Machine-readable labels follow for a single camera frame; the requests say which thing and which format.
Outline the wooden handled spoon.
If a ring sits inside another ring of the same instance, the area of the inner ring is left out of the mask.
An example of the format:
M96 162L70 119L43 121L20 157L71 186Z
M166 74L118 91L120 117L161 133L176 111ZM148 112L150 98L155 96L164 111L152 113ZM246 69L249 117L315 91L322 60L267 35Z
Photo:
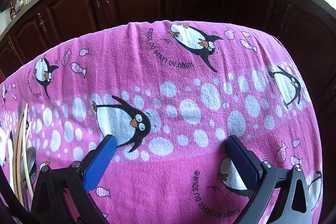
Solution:
M29 147L26 149L26 166L29 175L29 184L27 183L26 173L25 173L25 163L22 159L21 161L21 180L24 188L29 190L30 197L33 198L33 183L37 176L37 165L36 165L36 149L34 147Z

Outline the pink penguin print towel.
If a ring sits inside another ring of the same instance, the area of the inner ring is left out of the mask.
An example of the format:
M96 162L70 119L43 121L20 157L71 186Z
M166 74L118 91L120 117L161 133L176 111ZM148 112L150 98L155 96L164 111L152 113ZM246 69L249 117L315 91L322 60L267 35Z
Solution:
M225 152L236 135L276 168L301 165L311 221L322 148L301 73L282 43L227 23L130 23L70 39L1 83L1 168L27 112L37 166L117 149L91 195L110 223L232 223L252 192Z

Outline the dark wooden base cabinets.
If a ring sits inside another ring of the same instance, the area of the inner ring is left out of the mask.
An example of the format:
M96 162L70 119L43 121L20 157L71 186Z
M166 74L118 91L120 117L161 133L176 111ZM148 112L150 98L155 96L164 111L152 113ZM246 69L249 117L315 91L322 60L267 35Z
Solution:
M324 0L36 0L1 35L1 77L68 39L164 19L234 23L276 36L302 73L319 121L335 117L335 11Z

